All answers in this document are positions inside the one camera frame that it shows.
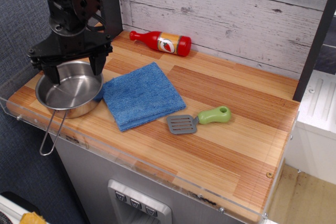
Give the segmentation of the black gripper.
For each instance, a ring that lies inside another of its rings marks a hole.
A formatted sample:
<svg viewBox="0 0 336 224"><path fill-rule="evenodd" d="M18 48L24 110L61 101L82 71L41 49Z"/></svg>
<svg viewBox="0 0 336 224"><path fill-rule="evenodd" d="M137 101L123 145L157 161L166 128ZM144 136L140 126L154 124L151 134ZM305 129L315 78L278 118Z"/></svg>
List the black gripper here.
<svg viewBox="0 0 336 224"><path fill-rule="evenodd" d="M52 32L47 39L29 48L27 56L51 83L60 84L57 67L73 60L88 58L93 74L100 75L106 57L112 52L111 42L111 35L95 31L83 31L75 36Z"/></svg>

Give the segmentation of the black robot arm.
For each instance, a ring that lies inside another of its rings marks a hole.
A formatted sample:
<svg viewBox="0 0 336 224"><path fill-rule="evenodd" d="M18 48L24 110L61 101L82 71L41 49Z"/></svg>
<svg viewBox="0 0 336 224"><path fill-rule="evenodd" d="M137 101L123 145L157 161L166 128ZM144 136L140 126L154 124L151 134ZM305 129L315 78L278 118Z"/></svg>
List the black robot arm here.
<svg viewBox="0 0 336 224"><path fill-rule="evenodd" d="M95 76L102 73L106 57L112 52L112 37L104 26L88 25L91 18L104 24L97 12L102 0L47 0L51 34L29 48L31 64L44 72L51 83L60 83L57 67L68 61L88 58Z"/></svg>

